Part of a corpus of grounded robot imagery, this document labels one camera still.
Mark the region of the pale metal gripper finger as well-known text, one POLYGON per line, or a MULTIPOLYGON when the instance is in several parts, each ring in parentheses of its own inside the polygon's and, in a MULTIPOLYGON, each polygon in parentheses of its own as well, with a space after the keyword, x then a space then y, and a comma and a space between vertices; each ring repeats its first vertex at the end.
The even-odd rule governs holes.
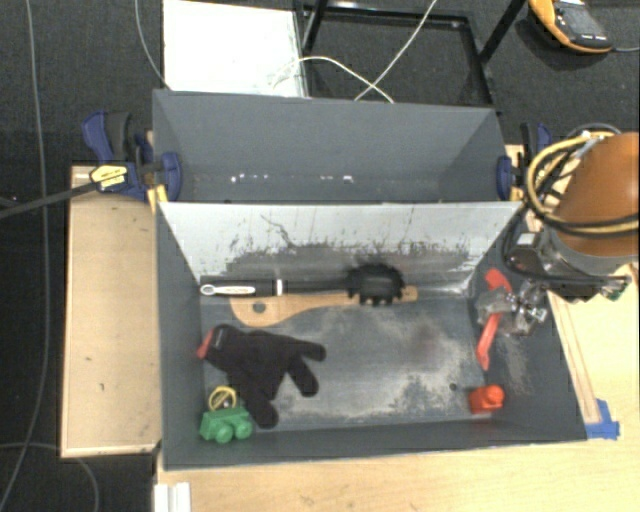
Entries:
POLYGON ((505 314, 505 335, 529 336, 546 321, 547 316, 548 309, 544 306, 520 304, 505 314))
POLYGON ((485 325, 493 314, 513 314, 519 307, 517 296, 506 289, 493 289, 481 293, 475 301, 477 320, 485 325))

